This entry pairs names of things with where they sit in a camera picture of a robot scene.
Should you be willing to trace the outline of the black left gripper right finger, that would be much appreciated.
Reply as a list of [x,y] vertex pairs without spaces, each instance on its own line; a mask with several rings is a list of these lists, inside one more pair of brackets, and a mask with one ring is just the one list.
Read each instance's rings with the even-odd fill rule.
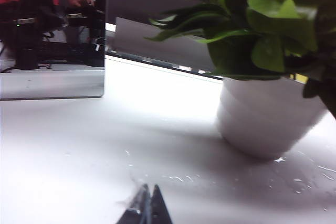
[[151,197],[151,223],[153,224],[172,224],[169,211],[166,207],[159,186],[156,184]]

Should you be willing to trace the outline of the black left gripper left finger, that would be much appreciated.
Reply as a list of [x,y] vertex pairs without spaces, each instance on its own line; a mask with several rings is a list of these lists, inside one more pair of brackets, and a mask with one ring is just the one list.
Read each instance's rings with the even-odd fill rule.
[[131,203],[126,208],[117,224],[135,223],[146,224],[151,223],[151,195],[147,184],[140,186]]

